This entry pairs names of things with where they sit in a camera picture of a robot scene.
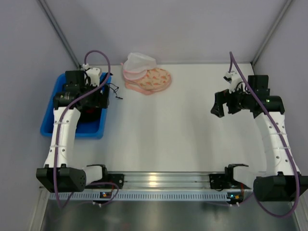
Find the white mesh laundry bag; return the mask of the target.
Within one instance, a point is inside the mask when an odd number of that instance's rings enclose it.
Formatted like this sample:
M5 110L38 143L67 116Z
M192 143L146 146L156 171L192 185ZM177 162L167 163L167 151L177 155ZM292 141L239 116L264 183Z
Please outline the white mesh laundry bag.
M131 52L122 67L124 79L138 80L143 78L148 70L156 68L157 63L155 58L148 55Z

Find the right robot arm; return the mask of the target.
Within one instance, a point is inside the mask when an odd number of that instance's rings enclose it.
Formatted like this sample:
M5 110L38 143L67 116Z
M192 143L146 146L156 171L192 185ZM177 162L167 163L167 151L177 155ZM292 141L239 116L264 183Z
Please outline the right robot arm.
M294 201L308 188L307 176L299 169L293 170L287 154L291 151L284 124L284 106L279 96L270 95L267 75L248 77L249 90L236 72L226 73L224 79L230 84L226 90L215 93L211 113L224 117L223 106L229 114L248 110L261 134L266 157L266 171L253 172L246 164L230 164L225 174L231 184L242 183L253 189L261 202Z

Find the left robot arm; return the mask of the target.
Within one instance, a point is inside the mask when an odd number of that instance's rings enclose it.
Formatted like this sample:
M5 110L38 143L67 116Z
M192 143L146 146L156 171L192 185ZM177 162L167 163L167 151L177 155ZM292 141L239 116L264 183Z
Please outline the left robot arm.
M37 179L49 192L82 192L91 183L103 181L107 174L103 164L78 167L73 161L76 138L103 136L109 85L79 99L94 88L83 70L66 71L56 82L41 127L44 133L52 134L51 144L43 167L36 170Z

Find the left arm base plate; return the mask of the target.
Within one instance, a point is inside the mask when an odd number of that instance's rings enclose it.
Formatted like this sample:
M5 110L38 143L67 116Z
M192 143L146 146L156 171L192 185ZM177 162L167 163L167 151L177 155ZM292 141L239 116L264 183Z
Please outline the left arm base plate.
M125 175L120 174L120 173L109 173L105 179L103 180L104 182L111 182L115 183L120 189L123 188L124 185L124 179Z

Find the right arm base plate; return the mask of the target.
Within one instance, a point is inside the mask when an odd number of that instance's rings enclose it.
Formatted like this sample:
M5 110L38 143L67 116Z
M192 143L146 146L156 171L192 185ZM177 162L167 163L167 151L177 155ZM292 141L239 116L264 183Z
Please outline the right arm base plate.
M216 191L230 189L230 179L225 174L209 174L210 188Z

